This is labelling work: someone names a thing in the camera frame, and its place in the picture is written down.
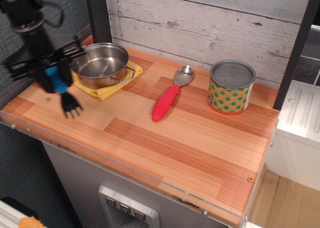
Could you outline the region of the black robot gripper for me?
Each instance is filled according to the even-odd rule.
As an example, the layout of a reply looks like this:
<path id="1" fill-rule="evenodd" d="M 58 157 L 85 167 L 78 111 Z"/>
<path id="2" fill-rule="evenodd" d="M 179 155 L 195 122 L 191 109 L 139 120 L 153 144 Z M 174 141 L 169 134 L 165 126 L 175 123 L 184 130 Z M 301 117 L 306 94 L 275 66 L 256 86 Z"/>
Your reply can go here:
<path id="1" fill-rule="evenodd" d="M 70 87 L 73 83 L 70 63 L 83 55 L 78 34 L 52 35 L 43 26 L 12 27 L 22 41 L 22 47 L 1 64 L 14 80 L 32 77 L 47 93 L 54 93 L 54 87 L 45 70 L 57 66 L 62 80 Z"/>

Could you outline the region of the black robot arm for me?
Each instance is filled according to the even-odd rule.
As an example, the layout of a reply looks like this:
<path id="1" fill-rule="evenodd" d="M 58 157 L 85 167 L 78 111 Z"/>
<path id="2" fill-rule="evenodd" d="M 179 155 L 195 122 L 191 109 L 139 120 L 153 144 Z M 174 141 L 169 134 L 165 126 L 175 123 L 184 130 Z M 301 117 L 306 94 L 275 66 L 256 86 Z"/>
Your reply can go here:
<path id="1" fill-rule="evenodd" d="M 79 32 L 89 24 L 86 0 L 0 0 L 0 11 L 22 46 L 2 60 L 14 80 L 33 78 L 46 92 L 66 94 Z"/>

